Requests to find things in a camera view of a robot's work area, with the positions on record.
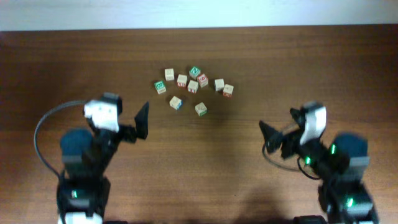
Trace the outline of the blue D wooden block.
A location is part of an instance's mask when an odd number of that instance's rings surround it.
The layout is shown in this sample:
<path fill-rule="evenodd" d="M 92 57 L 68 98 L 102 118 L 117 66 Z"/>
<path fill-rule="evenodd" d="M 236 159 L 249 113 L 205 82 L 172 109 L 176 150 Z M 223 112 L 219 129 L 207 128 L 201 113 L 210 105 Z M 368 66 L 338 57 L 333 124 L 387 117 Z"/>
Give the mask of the blue D wooden block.
<path fill-rule="evenodd" d="M 169 101 L 169 105 L 175 109 L 179 110 L 180 107 L 182 106 L 182 100 L 176 96 L 173 96 L 172 99 Z"/>

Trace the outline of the green-sided wooden block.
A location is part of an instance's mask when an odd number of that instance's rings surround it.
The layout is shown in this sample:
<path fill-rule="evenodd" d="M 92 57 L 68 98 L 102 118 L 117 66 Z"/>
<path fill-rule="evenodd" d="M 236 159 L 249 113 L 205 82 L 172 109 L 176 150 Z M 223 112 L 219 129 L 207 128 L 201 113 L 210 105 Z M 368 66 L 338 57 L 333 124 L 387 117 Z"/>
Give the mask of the green-sided wooden block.
<path fill-rule="evenodd" d="M 195 111 L 197 112 L 197 114 L 198 114 L 199 116 L 203 116 L 204 114 L 207 114 L 208 109 L 207 109 L 207 107 L 205 106 L 205 104 L 204 104 L 203 102 L 201 102 L 201 103 L 199 103 L 199 104 L 197 104 L 197 105 L 195 106 Z"/>

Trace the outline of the red Q wooden block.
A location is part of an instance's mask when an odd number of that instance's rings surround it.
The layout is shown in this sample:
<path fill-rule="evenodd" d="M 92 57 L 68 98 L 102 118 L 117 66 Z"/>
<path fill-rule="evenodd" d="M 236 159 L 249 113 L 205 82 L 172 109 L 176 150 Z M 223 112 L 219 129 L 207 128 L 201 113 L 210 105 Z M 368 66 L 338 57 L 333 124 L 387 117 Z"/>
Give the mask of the red Q wooden block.
<path fill-rule="evenodd" d="M 226 84 L 223 88 L 223 96 L 231 98 L 233 94 L 234 86 Z"/>

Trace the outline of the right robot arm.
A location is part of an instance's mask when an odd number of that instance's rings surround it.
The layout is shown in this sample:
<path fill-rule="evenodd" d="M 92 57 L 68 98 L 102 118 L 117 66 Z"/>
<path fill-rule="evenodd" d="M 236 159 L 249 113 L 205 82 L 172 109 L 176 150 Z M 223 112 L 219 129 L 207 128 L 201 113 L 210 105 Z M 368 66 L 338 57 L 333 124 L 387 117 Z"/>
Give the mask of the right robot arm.
<path fill-rule="evenodd" d="M 368 142 L 352 133 L 337 135 L 330 147 L 319 138 L 300 144 L 303 131 L 288 134 L 277 131 L 263 121 L 259 122 L 265 143 L 263 153 L 282 149 L 282 157 L 298 155 L 321 180 L 318 201 L 327 218 L 317 215 L 295 217 L 293 223 L 379 223 L 376 206 L 362 181 L 369 165 Z"/>

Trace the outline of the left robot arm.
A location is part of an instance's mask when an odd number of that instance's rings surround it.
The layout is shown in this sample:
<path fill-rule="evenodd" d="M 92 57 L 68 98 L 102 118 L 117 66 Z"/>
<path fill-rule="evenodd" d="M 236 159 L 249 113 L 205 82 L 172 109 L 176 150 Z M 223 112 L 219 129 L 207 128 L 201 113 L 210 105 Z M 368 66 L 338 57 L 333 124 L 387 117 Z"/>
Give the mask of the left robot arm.
<path fill-rule="evenodd" d="M 62 137 L 59 223 L 102 223 L 111 186 L 104 176 L 107 166 L 121 142 L 134 144 L 148 135 L 148 103 L 136 114 L 135 126 L 119 123 L 122 110 L 118 101 L 91 100 L 83 109 L 90 129 L 73 129 Z"/>

